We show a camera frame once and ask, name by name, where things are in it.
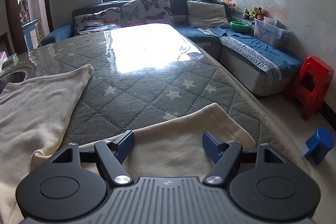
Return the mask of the cream beige garment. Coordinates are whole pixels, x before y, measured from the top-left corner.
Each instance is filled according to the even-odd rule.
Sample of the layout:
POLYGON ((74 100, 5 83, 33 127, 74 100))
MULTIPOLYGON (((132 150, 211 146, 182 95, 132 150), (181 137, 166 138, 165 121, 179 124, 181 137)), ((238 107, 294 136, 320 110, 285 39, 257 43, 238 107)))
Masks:
MULTIPOLYGON (((22 83, 1 92, 1 223, 22 220, 15 200, 18 184, 60 147, 71 115, 91 76, 83 67, 22 83)), ((244 147, 253 137, 218 104, 192 114, 134 131, 135 146, 125 163, 133 178, 140 176, 198 176, 210 170, 202 135, 211 132, 244 147)))

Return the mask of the grey quilted star tablecloth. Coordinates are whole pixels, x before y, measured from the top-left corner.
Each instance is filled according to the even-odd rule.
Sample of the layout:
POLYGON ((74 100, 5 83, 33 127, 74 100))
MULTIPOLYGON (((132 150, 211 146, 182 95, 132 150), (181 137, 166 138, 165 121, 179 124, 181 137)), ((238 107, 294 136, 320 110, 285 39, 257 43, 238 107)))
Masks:
POLYGON ((306 173, 299 147, 262 104, 203 49, 167 24, 119 28, 76 36, 18 56, 7 73, 26 79, 91 65, 89 79, 61 147, 93 147, 127 130, 180 118, 218 104, 254 139, 268 143, 306 173))

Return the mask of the blue plastic stool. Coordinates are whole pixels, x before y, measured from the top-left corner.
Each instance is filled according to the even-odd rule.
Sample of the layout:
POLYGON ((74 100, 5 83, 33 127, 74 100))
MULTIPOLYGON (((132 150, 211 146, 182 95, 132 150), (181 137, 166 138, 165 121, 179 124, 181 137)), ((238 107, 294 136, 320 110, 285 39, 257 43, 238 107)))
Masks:
POLYGON ((307 151, 304 157, 312 159, 316 165, 319 165, 327 153, 334 148, 335 143, 331 133, 326 128, 319 127, 305 144, 307 151))

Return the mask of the blue cloth on sofa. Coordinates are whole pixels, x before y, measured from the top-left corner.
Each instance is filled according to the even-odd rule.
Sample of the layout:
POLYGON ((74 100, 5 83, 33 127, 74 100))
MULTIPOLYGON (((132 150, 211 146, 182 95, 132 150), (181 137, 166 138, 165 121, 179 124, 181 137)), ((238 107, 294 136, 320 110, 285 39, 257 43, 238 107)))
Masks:
POLYGON ((302 60, 287 50, 276 48, 231 28, 210 28, 213 36, 231 53, 251 64, 271 81, 285 79, 299 71, 302 60))

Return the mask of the red plastic stool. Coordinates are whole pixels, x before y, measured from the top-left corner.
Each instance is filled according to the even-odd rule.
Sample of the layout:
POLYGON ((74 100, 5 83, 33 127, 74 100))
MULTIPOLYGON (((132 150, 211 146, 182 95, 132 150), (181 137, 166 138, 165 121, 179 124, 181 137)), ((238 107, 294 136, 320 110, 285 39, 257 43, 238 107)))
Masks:
POLYGON ((286 96, 301 104, 300 116, 307 121, 318 113, 333 79, 334 69, 317 56, 308 56, 286 96))

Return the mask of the round black induction cooktop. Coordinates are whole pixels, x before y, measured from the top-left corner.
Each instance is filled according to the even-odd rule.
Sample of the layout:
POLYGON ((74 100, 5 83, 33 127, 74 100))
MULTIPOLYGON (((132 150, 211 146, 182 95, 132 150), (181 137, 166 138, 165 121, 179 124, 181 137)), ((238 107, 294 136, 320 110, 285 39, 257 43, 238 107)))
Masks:
POLYGON ((8 83, 21 83, 26 79, 27 73, 24 71, 11 72, 0 79, 0 93, 8 83))

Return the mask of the green plastic bowl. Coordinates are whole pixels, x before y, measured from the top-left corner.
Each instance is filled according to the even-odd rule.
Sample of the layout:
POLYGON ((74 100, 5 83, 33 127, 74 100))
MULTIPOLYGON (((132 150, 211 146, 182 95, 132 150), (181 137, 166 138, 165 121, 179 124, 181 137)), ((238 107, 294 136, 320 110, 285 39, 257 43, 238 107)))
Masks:
POLYGON ((247 33, 250 30, 249 24, 238 22, 238 21, 231 21, 230 28, 232 28, 235 32, 240 32, 240 33, 247 33))

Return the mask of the clear plastic storage box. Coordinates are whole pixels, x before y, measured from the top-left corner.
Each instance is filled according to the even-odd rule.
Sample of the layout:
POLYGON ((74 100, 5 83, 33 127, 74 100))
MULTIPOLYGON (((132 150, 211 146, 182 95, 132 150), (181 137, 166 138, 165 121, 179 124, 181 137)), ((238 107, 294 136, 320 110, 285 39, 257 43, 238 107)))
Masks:
POLYGON ((276 48, 277 50, 282 50, 285 48, 290 34, 290 30, 280 28, 274 24, 270 24, 266 20, 254 20, 254 37, 268 44, 269 46, 276 48))

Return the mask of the left butterfly pillow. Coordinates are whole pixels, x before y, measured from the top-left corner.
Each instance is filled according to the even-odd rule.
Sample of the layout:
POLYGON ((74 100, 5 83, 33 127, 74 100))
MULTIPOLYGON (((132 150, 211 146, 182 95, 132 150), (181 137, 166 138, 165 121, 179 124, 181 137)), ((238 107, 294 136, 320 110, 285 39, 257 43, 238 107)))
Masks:
POLYGON ((86 35, 100 31, 109 31, 121 27, 121 11, 118 7, 111 7, 93 14, 74 17, 74 36, 86 35))

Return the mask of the butterfly pillow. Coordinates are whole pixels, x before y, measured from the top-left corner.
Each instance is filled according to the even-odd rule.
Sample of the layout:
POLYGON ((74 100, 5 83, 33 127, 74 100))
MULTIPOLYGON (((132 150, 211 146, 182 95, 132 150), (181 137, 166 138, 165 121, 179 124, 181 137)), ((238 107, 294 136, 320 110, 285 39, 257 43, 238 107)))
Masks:
POLYGON ((169 0, 134 0, 122 7, 128 27, 151 23, 175 26, 169 0))
POLYGON ((121 11, 118 7, 111 7, 93 14, 74 17, 74 36, 86 35, 100 31, 109 31, 121 27, 121 11))

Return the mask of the small green card box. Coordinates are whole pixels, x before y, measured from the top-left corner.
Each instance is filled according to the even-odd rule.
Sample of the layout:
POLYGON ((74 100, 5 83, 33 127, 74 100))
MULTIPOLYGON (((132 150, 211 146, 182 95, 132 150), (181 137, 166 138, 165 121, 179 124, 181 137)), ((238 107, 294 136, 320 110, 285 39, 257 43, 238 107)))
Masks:
POLYGON ((18 57, 17 54, 14 53, 11 56, 7 56, 7 53, 5 51, 0 53, 0 67, 3 69, 5 66, 10 65, 12 63, 17 63, 18 57))

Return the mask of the brown plush toys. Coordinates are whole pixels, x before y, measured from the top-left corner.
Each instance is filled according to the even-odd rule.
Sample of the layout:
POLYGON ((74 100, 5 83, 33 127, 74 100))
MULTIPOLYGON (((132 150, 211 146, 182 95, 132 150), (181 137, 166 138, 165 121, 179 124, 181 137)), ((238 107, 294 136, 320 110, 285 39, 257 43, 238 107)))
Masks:
POLYGON ((250 19, 250 20, 264 20, 265 16, 265 9, 262 7, 254 7, 253 9, 244 9, 243 11, 243 18, 250 19))

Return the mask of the blue white small cabinet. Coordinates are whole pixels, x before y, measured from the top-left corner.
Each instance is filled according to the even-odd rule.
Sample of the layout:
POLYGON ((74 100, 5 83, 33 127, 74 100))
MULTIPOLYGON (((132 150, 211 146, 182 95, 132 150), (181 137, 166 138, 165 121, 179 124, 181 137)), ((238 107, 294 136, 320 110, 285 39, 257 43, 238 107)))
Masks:
POLYGON ((23 36, 28 51, 32 51, 39 46, 40 37, 38 32, 38 20, 34 19, 22 25, 23 36))

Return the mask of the right butterfly pillow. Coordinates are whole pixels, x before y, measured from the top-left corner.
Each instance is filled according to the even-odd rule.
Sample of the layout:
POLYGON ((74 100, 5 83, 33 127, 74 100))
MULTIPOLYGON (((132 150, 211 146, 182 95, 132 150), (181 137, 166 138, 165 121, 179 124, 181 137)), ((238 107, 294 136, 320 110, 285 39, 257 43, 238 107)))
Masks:
POLYGON ((128 27, 151 23, 175 26, 169 0, 134 0, 122 7, 128 27))

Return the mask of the colourful plush toy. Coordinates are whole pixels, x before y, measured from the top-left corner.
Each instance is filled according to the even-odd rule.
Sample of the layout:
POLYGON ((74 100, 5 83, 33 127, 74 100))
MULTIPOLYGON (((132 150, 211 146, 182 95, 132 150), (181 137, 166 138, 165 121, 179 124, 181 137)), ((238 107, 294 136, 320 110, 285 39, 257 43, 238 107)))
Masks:
POLYGON ((236 4, 232 0, 218 0, 219 3, 227 6, 228 9, 235 9, 236 4))

